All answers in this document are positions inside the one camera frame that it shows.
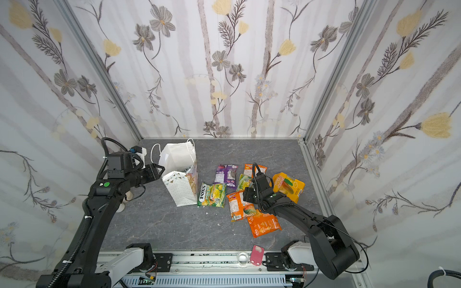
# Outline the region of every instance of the white paper bag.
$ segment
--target white paper bag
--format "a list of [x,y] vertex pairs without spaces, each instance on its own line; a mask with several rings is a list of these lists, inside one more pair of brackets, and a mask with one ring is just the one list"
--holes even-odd
[[159,165],[165,167],[162,181],[177,207],[197,204],[198,173],[193,143],[192,139],[168,143],[160,152]]

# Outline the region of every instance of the pink object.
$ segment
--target pink object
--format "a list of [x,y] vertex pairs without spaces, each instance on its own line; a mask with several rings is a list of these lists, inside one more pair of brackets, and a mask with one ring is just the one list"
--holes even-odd
[[257,245],[253,246],[251,251],[250,262],[255,266],[261,266],[262,257],[264,256],[264,248]]

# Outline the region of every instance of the snack bag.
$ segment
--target snack bag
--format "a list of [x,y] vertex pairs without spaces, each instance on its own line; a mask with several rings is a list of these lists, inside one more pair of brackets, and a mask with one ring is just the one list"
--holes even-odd
[[272,178],[274,180],[274,192],[282,192],[287,195],[291,201],[298,203],[299,195],[301,195],[305,184],[297,179],[293,179],[285,173],[275,174]]
[[219,165],[216,169],[214,183],[223,183],[226,184],[227,187],[235,188],[235,176],[237,168],[237,165]]
[[225,184],[207,185],[202,183],[200,187],[198,206],[224,207],[224,197],[226,195]]
[[251,182],[251,177],[247,175],[240,174],[240,179],[238,180],[237,191],[243,191],[246,187],[252,187],[253,182]]
[[231,222],[256,215],[254,204],[243,201],[243,191],[229,194],[227,198],[229,198]]
[[256,215],[248,217],[247,220],[254,238],[271,233],[277,229],[282,230],[277,217],[272,214],[261,213],[259,210],[256,210]]
[[[258,166],[261,169],[261,172],[265,173],[267,171],[267,167],[261,165]],[[258,168],[255,167],[255,169],[255,173],[258,173]],[[245,170],[243,170],[243,174],[250,178],[253,178],[253,164],[245,164]]]

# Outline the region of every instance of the wall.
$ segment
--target wall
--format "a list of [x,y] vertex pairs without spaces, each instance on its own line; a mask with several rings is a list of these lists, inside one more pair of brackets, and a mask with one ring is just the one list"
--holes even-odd
[[0,15],[0,286],[34,287],[80,224],[100,139],[137,141],[52,1]]
[[154,138],[304,136],[362,3],[69,2]]
[[378,1],[308,142],[376,288],[461,270],[460,12],[454,0]]

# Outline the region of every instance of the yellow snack bag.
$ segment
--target yellow snack bag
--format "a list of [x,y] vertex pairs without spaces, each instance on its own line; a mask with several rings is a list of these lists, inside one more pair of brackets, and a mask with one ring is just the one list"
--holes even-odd
[[298,203],[299,195],[301,195],[304,186],[306,186],[304,182],[293,179],[282,172],[275,174],[272,179],[274,180],[274,192],[282,192],[291,201]]

